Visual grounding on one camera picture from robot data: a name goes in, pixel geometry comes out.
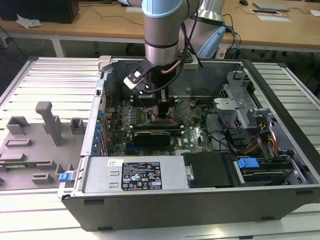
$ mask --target power supply label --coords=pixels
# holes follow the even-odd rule
[[[124,191],[162,189],[160,162],[124,162],[121,188]]]

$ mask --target blue plastic clip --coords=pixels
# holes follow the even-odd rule
[[[260,168],[259,163],[256,158],[252,157],[242,157],[236,161],[238,163],[239,168],[252,168],[257,169]]]
[[[72,173],[70,173],[70,172],[61,173],[59,176],[59,182],[60,183],[71,183],[72,182]]]

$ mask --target blue latch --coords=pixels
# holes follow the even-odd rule
[[[98,148],[97,148],[96,146],[93,146],[93,147],[91,148],[91,151],[92,151],[93,153],[96,153],[96,152],[98,152]]]
[[[259,163],[256,158],[253,157],[242,157],[236,161],[238,163],[239,168],[260,168]]]
[[[94,138],[92,142],[93,142],[94,144],[98,144],[99,140],[98,140],[98,138]]]
[[[70,172],[61,173],[59,176],[59,182],[60,183],[71,183],[72,182],[72,173],[70,173]]]
[[[98,111],[98,118],[103,118],[104,117],[104,112],[102,110]]]

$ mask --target sticker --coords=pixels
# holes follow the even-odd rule
[[[8,166],[5,166],[6,169],[23,169],[25,167],[26,167],[25,165],[8,165]]]
[[[108,167],[121,167],[124,163],[123,159],[109,159],[108,160]]]
[[[162,189],[160,162],[123,162],[121,188],[124,191]]]

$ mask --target blue cable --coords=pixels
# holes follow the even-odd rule
[[[231,27],[231,26],[228,26],[226,24],[224,24],[224,26],[232,33],[232,35],[235,37],[236,39],[236,49],[235,49],[235,52],[232,56],[232,59],[235,58],[236,54],[237,54],[237,51],[239,50],[239,47],[240,47],[240,41],[238,39],[238,33],[235,32],[235,30]]]

